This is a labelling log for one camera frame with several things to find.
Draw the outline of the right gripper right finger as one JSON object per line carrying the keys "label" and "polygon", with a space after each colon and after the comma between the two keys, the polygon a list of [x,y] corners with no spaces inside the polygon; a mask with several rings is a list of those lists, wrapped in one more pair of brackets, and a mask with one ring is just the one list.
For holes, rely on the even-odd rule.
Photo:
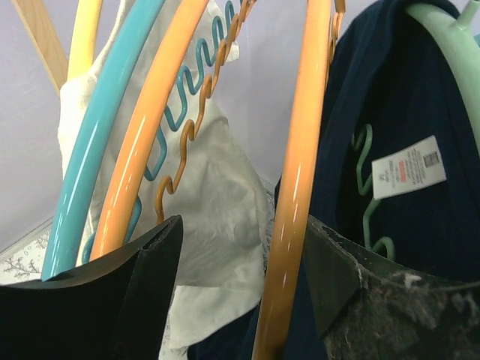
{"label": "right gripper right finger", "polygon": [[304,266],[330,359],[479,358],[479,283],[392,262],[313,216]]}

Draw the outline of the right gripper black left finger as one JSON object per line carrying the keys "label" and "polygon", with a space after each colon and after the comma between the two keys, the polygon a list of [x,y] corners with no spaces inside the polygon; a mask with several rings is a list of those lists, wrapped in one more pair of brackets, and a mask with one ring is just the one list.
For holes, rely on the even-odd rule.
{"label": "right gripper black left finger", "polygon": [[183,222],[46,281],[1,287],[2,359],[157,359]]}

